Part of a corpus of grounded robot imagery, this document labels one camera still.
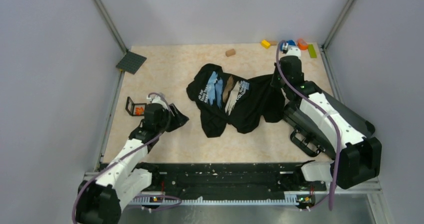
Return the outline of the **black printed t-shirt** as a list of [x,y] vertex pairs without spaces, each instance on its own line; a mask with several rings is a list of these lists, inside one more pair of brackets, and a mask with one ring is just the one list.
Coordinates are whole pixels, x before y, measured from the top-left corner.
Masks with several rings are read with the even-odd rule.
[[252,132],[263,118],[277,123],[283,118],[285,97],[271,85],[272,74],[245,79],[205,64],[186,88],[200,110],[202,130],[208,138],[220,137],[227,125],[238,133]]

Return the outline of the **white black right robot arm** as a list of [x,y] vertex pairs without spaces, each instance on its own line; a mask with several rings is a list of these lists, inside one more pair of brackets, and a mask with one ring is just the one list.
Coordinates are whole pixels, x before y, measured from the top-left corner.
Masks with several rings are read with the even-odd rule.
[[300,57],[294,46],[277,56],[272,79],[288,99],[283,119],[293,128],[290,139],[311,157],[293,176],[295,187],[306,190],[322,181],[348,189],[378,177],[382,144],[374,137],[374,125],[305,80]]

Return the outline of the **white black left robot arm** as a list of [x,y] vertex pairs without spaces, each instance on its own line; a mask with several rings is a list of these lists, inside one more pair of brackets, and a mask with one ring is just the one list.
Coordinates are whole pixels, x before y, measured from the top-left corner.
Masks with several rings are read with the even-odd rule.
[[189,118],[161,93],[152,92],[146,98],[143,119],[121,151],[106,168],[80,184],[72,207],[73,223],[118,223],[142,190],[152,191],[160,185],[159,175],[136,165],[164,133],[184,126]]

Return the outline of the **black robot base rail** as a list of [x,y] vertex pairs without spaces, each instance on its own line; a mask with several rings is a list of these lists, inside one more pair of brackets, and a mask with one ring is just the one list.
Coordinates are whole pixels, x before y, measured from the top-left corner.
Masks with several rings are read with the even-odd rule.
[[145,193],[182,200],[277,200],[287,191],[326,191],[320,181],[306,182],[300,163],[138,163],[152,173]]

